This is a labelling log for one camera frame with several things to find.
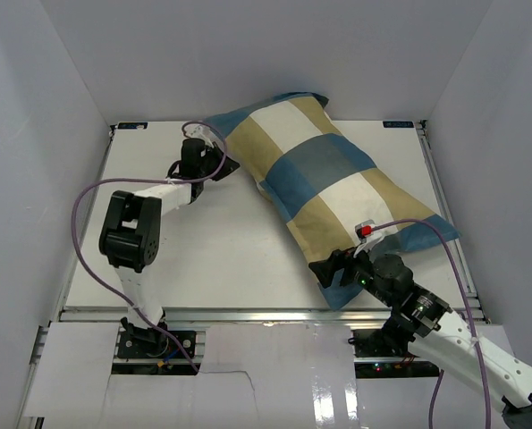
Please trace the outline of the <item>blue beige white checked pillowcase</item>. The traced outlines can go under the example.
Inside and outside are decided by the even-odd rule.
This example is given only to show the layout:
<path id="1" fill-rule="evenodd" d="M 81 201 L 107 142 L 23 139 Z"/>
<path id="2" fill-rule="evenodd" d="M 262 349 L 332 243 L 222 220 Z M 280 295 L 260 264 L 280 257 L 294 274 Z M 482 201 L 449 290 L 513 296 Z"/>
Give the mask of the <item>blue beige white checked pillowcase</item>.
<path id="1" fill-rule="evenodd" d="M 382 224 L 376 252 L 401 253 L 419 281 L 460 306 L 440 246 L 459 234 L 443 218 L 414 127 L 337 123 L 326 105 L 321 95 L 291 92 L 207 123 L 272 201 L 308 262 L 357 246 L 357 225 Z"/>

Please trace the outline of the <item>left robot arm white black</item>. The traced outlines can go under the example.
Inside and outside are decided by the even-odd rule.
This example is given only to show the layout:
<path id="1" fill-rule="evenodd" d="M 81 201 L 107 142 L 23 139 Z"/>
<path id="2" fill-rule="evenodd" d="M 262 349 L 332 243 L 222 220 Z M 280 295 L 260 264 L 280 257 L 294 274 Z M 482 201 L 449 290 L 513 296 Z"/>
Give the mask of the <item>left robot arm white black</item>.
<path id="1" fill-rule="evenodd" d="M 148 269 L 160 249 L 162 218 L 196 201 L 205 181 L 220 181 L 239 168 L 215 142 L 188 138 L 165 183 L 135 192 L 117 190 L 110 198 L 99 251 L 117 273 L 122 294 L 131 301 L 128 324 L 142 329 L 137 343 L 148 356 L 163 354 L 169 338 L 154 326 L 162 322 L 165 312 Z"/>

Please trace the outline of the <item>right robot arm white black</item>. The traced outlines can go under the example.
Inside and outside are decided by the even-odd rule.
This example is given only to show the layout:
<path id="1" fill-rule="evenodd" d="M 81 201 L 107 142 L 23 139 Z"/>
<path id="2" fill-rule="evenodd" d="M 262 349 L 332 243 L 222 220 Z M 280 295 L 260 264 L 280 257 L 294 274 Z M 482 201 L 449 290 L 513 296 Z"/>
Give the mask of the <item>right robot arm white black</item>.
<path id="1" fill-rule="evenodd" d="M 327 288 L 354 285 L 389 307 L 383 327 L 350 343 L 363 356 L 423 358 L 471 390 L 490 395 L 490 404 L 510 428 L 532 428 L 532 366 L 503 350 L 432 291 L 418 285 L 396 255 L 370 259 L 365 251 L 335 250 L 310 270 Z"/>

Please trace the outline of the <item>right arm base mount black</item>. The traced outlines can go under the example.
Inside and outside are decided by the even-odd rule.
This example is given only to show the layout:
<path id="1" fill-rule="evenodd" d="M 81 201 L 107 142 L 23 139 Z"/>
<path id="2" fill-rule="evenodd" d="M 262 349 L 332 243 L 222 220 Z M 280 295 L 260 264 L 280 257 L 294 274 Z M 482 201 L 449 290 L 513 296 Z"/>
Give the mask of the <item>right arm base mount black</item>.
<path id="1" fill-rule="evenodd" d="M 385 322 L 377 329 L 355 329 L 348 343 L 353 348 L 357 379 L 437 377 L 439 368 L 408 351 L 409 336 Z"/>

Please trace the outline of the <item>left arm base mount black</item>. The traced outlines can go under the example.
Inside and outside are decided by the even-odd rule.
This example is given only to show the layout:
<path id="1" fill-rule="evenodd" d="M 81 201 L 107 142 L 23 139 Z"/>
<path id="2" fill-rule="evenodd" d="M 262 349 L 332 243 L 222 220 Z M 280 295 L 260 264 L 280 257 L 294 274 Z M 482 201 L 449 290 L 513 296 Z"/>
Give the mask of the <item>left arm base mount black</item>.
<path id="1" fill-rule="evenodd" d="M 166 335 L 152 328 L 139 328 L 131 324 L 126 317 L 121 319 L 116 357 L 119 359 L 158 359 L 170 363 L 178 358 L 195 357 L 197 333 L 195 331 L 170 331 L 184 349 Z"/>

